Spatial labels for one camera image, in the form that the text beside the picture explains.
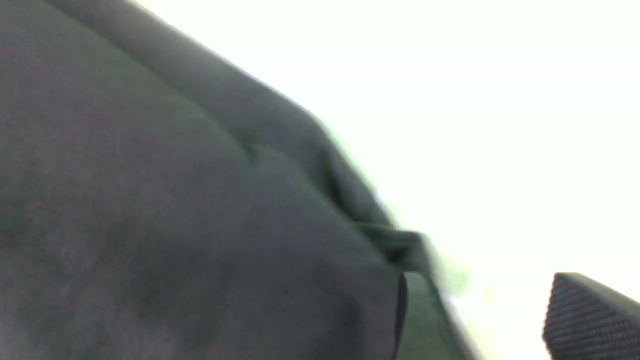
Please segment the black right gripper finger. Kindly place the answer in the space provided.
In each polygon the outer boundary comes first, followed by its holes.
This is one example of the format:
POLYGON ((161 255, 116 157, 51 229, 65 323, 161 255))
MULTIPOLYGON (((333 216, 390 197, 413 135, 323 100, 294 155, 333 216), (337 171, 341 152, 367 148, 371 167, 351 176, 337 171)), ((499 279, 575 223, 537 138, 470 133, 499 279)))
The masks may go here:
POLYGON ((640 304, 588 276, 557 272, 542 339, 553 360, 638 360, 640 304))

